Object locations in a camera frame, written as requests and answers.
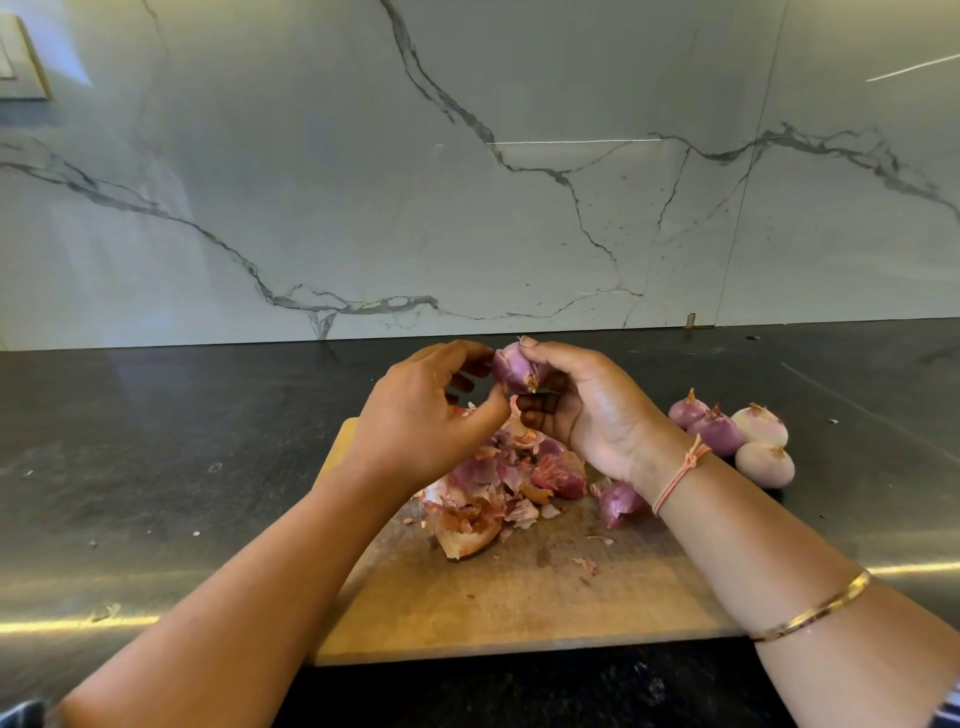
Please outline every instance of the switch plate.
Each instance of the switch plate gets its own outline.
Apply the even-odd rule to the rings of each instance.
[[[13,70],[13,64],[10,63],[10,56],[3,46],[3,38],[0,37],[0,81],[8,81],[16,78],[16,72]]]
[[[0,12],[0,101],[49,98],[27,29],[16,15]]]

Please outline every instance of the onion scrap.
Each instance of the onion scrap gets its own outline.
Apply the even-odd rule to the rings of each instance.
[[[469,417],[473,411],[459,410]],[[520,421],[516,396],[511,417],[476,453],[423,489],[426,524],[448,559],[476,553],[499,536],[561,514],[552,498],[581,498],[586,464],[561,443]]]

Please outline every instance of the marble backsplash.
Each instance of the marble backsplash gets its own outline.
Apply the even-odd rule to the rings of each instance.
[[[953,0],[2,10],[10,350],[960,315]]]

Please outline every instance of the peeled onion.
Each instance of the peeled onion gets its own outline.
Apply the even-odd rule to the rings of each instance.
[[[524,356],[518,341],[493,355],[493,378],[510,387],[514,394],[536,392],[549,371],[546,364],[535,364]]]
[[[736,468],[760,488],[785,488],[797,468],[780,445],[747,443],[736,452]]]
[[[754,402],[734,414],[731,419],[740,428],[743,439],[748,443],[766,443],[767,445],[786,445],[787,431],[777,415],[766,407]]]
[[[667,413],[670,420],[677,427],[687,429],[701,417],[706,415],[710,408],[693,395],[693,388],[690,387],[690,393],[670,407]]]
[[[717,457],[730,457],[743,445],[743,435],[733,420],[720,411],[719,404],[693,423],[687,432],[700,435],[700,439]]]

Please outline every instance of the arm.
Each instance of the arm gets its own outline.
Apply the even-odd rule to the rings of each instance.
[[[562,374],[547,379],[559,396],[520,399],[523,421],[656,500],[692,438],[606,356],[524,344],[528,358]],[[860,571],[712,454],[685,476],[660,515],[748,632],[794,618]],[[803,726],[926,725],[960,675],[960,635],[878,582],[851,605],[757,651]]]
[[[510,415],[502,390],[468,418],[447,406],[459,371],[492,350],[453,342],[395,365],[374,387],[344,464],[197,591],[67,695],[68,728],[267,726],[354,563],[416,490]]]

